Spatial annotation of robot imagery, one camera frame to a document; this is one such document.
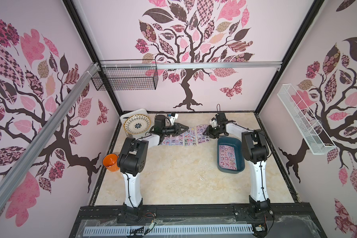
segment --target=orange plastic cup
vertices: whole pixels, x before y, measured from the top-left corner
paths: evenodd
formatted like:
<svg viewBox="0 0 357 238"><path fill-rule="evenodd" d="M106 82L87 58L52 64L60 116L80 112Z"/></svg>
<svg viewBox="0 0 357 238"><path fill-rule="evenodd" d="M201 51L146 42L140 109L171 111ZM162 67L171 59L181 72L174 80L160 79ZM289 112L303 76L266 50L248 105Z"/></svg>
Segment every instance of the orange plastic cup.
<svg viewBox="0 0 357 238"><path fill-rule="evenodd" d="M118 161L118 156L115 154L108 154L103 158L102 164L111 172L115 172L119 169L116 162Z"/></svg>

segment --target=tree branch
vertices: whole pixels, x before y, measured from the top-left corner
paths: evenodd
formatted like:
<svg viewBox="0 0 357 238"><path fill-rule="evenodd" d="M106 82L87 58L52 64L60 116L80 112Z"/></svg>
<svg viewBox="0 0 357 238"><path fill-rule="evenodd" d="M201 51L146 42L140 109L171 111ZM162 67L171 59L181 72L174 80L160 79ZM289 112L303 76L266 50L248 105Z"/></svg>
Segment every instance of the tree branch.
<svg viewBox="0 0 357 238"><path fill-rule="evenodd" d="M5 131L10 137L12 137L12 139L15 139L15 138L21 138L23 140L25 140L26 142L28 143L31 143L32 140L29 139L28 137L26 137L24 134L14 134L10 131L10 124L13 123L12 120L14 119L14 117L12 117L6 124L5 124L5 127L3 126L0 126L0 130L3 130Z"/></svg>

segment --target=white cable tray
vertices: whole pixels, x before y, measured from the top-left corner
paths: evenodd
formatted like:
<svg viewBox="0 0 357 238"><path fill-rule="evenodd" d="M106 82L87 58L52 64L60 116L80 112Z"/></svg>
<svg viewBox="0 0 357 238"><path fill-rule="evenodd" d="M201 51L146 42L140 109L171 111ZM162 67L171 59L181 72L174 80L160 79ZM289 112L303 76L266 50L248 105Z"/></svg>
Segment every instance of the white cable tray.
<svg viewBox="0 0 357 238"><path fill-rule="evenodd" d="M294 120L312 154L324 155L336 148L335 143L324 130L320 121L316 119L309 121L307 119L306 115L308 113L311 115L311 118L316 118L315 114L309 109L303 98L299 95L299 93L297 93L295 88L290 83L283 84L277 95ZM300 98L300 101L296 103L291 95ZM307 113L303 114L301 110L308 111ZM328 144L324 143L320 138L319 134L321 133L325 133L328 136L330 140Z"/></svg>

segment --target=wall decal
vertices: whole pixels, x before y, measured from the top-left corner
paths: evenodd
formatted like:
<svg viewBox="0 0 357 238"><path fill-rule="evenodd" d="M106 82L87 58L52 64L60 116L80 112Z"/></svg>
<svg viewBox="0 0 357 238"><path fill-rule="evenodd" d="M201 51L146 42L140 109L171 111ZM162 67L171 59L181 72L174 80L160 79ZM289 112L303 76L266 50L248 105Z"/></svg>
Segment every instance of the wall decal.
<svg viewBox="0 0 357 238"><path fill-rule="evenodd" d="M241 53L228 56L228 49L229 54L241 52L246 51L253 44L252 41L242 41L250 30L244 28L249 21L250 13L247 8L240 10L246 5L246 0L216 1L219 2L219 6L223 4L217 16L213 14L212 0L175 1L168 2L169 5L165 1L150 0L150 2L158 8L147 10L143 16L148 17L139 20L140 31L145 40L137 39L135 45L140 53L145 54L143 63L150 63L147 59L151 60L152 57L157 63L181 63L189 60L191 63L245 62L254 55ZM164 70L161 73L163 81L170 79L172 83L178 82L184 89L186 98L173 108L186 105L188 110L195 111L191 106L202 104L193 99L188 83L190 79L195 81L210 79L217 82L217 77L227 77L236 71L234 69L179 69L177 72ZM234 93L241 94L238 82L234 88L225 88L227 91L223 91L229 98Z"/></svg>

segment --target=marble floor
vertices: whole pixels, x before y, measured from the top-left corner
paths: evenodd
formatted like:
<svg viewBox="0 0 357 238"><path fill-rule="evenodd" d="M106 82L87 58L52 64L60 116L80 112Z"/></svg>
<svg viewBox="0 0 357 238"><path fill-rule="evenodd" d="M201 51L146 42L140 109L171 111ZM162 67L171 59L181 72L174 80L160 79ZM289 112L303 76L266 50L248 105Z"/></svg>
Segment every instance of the marble floor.
<svg viewBox="0 0 357 238"><path fill-rule="evenodd" d="M181 113L176 122L189 127L208 124L215 113ZM229 120L251 129L259 129L254 113L226 113ZM122 128L115 144L119 154L126 133ZM140 174L143 204L214 204L248 203L250 170L229 174L217 168L217 140L195 146L158 145L148 149ZM286 182L271 155L267 159L266 181L271 202L294 202ZM124 179L120 171L106 171L95 205L122 205Z"/></svg>

